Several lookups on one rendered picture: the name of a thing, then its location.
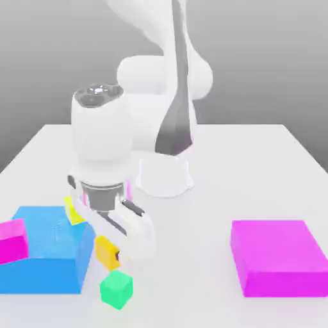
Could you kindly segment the small magenta cube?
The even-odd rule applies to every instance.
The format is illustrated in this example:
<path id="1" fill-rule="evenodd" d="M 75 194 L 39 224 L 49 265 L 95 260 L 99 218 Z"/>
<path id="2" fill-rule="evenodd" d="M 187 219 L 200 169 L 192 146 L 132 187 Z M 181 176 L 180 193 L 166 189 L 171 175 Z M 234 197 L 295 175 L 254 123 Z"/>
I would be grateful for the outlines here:
<path id="1" fill-rule="evenodd" d="M 29 257 L 29 242 L 23 218 L 0 223 L 0 265 Z"/>

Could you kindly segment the large blue box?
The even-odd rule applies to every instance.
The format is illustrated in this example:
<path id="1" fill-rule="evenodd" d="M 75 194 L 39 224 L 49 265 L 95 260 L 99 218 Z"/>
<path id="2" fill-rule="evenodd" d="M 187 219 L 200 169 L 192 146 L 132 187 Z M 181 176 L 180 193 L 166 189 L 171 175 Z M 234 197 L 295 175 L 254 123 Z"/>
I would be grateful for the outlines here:
<path id="1" fill-rule="evenodd" d="M 29 257 L 0 265 L 0 294 L 79 294 L 94 248 L 87 222 L 72 225 L 63 206 L 21 206 Z"/>

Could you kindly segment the large magenta box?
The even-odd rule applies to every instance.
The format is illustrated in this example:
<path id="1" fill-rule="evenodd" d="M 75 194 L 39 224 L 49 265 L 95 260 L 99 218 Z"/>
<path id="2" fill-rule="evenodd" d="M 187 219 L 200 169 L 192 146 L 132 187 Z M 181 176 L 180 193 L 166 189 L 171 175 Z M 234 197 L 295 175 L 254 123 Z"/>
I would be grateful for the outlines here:
<path id="1" fill-rule="evenodd" d="M 234 220 L 230 246 L 244 297 L 328 297 L 328 258 L 302 220 Z"/>

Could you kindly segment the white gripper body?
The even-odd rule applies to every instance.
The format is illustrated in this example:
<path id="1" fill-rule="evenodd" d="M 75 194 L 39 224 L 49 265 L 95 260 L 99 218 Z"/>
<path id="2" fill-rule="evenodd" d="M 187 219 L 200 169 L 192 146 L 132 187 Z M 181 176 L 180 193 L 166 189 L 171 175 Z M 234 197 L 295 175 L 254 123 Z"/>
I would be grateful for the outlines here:
<path id="1" fill-rule="evenodd" d="M 81 200 L 73 200 L 74 209 L 118 251 L 119 261 L 142 261 L 153 257 L 156 250 L 154 226 L 149 215 L 127 199 L 116 199 L 110 211 L 92 210 Z"/>

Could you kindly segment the small orange cube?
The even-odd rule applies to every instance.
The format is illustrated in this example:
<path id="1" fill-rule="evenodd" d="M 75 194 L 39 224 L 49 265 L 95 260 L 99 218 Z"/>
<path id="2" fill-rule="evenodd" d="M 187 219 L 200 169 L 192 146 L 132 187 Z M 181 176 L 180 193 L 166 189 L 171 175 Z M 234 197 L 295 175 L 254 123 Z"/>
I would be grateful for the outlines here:
<path id="1" fill-rule="evenodd" d="M 98 261 L 101 262 L 110 272 L 120 266 L 119 249 L 106 237 L 98 236 L 95 239 L 95 253 Z"/>

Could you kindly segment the small yellow cube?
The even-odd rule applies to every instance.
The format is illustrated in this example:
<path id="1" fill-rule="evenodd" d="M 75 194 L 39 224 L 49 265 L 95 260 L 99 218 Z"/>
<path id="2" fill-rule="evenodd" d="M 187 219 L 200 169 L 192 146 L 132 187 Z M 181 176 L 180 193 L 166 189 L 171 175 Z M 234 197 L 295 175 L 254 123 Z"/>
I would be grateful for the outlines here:
<path id="1" fill-rule="evenodd" d="M 64 197 L 64 208 L 67 218 L 72 226 L 78 225 L 85 221 L 75 210 L 70 196 Z"/>

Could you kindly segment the small green cube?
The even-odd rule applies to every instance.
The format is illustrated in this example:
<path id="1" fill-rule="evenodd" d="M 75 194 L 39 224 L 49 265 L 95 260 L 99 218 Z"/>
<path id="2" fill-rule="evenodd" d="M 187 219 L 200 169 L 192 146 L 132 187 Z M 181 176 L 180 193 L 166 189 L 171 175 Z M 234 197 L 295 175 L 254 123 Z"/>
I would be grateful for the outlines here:
<path id="1" fill-rule="evenodd" d="M 100 283 L 101 300 L 115 309 L 122 309 L 133 295 L 133 278 L 114 270 Z"/>

